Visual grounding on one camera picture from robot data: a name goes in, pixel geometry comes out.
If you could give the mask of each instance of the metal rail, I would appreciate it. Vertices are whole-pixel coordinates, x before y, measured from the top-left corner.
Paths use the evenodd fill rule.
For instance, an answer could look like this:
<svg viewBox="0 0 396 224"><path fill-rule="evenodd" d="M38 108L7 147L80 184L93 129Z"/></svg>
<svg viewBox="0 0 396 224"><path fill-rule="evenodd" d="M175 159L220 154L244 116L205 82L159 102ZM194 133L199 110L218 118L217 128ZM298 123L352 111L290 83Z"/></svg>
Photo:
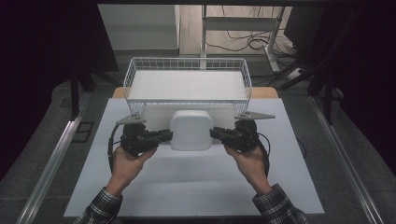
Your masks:
<svg viewBox="0 0 396 224"><path fill-rule="evenodd" d="M81 122L81 118L84 115L85 109L88 106L88 102L91 98L91 95L87 92L84 92L79 101L80 111L75 118L74 121L69 121L64 129L64 133L59 139L58 144L52 152L52 155L47 162L46 167L41 173L40 178L35 184L35 188L32 191L27 203L21 211L21 214L16 223L32 223L35 219L35 215L42 204L48 189L50 188L50 184L52 183L53 178L56 175L56 172L61 165L62 159L64 158L64 154L67 148L72 141L73 135L76 132L76 129Z"/></svg>
<svg viewBox="0 0 396 224"><path fill-rule="evenodd" d="M332 148L334 149L334 152L337 155L338 160L340 161L341 166L346 173L346 177L349 180L350 185L358 196L361 207L363 208L363 211L369 219L370 223L384 223L382 217L379 215L378 209L375 205L373 198L370 195L370 192L361 181L361 178L359 177L358 172L353 166L352 161L349 159L343 144L341 143L337 133L335 132L335 129L333 128L333 126L329 125L324 118L321 112L322 106L318 101L318 98L310 96L309 99L317 112L320 123L322 124L325 133L327 134L330 142L332 143Z"/></svg>

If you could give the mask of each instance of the hand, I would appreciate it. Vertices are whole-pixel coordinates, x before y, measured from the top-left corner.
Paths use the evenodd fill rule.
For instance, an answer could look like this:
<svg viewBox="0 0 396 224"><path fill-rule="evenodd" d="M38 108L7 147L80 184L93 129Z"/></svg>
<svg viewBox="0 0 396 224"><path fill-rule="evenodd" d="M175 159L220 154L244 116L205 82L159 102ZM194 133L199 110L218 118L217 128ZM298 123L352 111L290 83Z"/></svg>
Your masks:
<svg viewBox="0 0 396 224"><path fill-rule="evenodd" d="M145 161L152 157L156 150L157 148L154 148L138 157L133 157L122 147L117 147L113 153L113 174L107 183L106 191L120 197L122 191L137 177Z"/></svg>
<svg viewBox="0 0 396 224"><path fill-rule="evenodd" d="M272 188L265 175L263 155L259 147L244 153L231 147L224 146L224 148L235 159L239 171L259 196L271 192Z"/></svg>

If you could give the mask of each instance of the white rounded object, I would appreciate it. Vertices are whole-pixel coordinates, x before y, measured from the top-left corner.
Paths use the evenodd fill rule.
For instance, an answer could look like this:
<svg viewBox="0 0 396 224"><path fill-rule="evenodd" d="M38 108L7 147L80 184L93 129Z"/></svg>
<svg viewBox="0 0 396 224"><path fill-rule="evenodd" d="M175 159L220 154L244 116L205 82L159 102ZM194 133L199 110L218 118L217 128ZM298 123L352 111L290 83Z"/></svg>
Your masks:
<svg viewBox="0 0 396 224"><path fill-rule="evenodd" d="M171 148L178 151L201 151L212 146L210 129L213 119L204 110L179 110L171 119Z"/></svg>

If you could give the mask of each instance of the plaid sleeve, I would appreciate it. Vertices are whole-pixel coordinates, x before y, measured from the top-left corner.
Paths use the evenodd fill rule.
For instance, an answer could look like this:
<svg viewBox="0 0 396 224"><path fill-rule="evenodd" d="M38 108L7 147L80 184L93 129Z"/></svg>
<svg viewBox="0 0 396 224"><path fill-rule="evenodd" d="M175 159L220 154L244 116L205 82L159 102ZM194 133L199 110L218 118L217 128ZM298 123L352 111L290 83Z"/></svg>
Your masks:
<svg viewBox="0 0 396 224"><path fill-rule="evenodd" d="M273 185L272 188L269 194L261 197L256 195L253 198L263 218L272 224L307 223L305 213L294 207L283 189L278 184Z"/></svg>
<svg viewBox="0 0 396 224"><path fill-rule="evenodd" d="M122 196L115 197L102 188L99 194L93 199L84 213L74 223L108 223L120 210Z"/></svg>

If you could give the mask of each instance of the black curtain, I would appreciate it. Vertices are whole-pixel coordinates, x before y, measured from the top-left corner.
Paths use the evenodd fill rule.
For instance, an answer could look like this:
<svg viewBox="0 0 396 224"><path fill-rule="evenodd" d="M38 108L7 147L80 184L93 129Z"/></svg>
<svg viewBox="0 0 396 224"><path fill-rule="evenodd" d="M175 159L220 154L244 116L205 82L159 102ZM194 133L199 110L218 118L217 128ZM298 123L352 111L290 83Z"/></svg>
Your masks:
<svg viewBox="0 0 396 224"><path fill-rule="evenodd" d="M396 72L394 4L365 7L336 62L336 86L348 116L396 174Z"/></svg>
<svg viewBox="0 0 396 224"><path fill-rule="evenodd" d="M118 67L98 7L88 1L2 1L0 56L2 178L72 69L84 79Z"/></svg>

